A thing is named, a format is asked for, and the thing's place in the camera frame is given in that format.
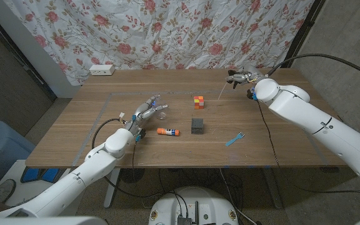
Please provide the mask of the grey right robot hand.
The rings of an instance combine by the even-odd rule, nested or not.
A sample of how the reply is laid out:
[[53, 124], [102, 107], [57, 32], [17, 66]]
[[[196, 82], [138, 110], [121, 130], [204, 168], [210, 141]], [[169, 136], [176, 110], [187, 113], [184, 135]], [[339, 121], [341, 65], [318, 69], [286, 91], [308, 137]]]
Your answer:
[[226, 82], [233, 84], [236, 87], [238, 84], [244, 85], [249, 83], [258, 83], [268, 76], [263, 74], [258, 68], [249, 65], [247, 68], [242, 68], [238, 71], [228, 70], [228, 76], [225, 78]]

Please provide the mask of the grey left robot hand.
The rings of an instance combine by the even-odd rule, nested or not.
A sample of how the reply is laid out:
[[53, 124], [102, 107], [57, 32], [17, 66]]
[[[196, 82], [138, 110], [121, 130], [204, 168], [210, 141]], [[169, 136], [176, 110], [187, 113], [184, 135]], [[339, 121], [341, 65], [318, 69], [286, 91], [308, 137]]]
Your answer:
[[156, 102], [160, 97], [160, 95], [153, 95], [146, 102], [142, 103], [132, 115], [132, 119], [124, 125], [124, 128], [135, 136], [138, 130], [141, 129], [148, 119], [157, 111], [168, 108], [167, 104], [158, 104]]

